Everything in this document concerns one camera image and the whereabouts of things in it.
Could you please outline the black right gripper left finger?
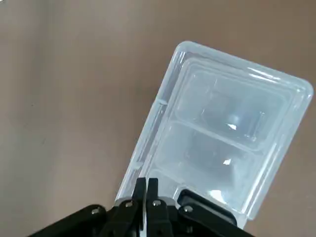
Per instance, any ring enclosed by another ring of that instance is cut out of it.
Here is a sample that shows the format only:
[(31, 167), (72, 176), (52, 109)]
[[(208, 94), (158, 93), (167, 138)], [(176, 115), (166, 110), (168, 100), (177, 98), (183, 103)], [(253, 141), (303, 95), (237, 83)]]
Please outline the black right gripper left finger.
[(138, 237), (144, 229), (146, 178), (137, 178), (132, 196), (110, 210), (88, 205), (31, 234), (32, 237)]

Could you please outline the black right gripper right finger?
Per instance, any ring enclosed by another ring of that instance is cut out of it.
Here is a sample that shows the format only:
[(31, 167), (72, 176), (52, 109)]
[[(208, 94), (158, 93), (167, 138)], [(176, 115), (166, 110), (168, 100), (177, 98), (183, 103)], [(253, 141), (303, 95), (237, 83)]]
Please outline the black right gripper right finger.
[(184, 189), (175, 201), (158, 196), (158, 178), (148, 179), (146, 196), (148, 237), (250, 237), (234, 215)]

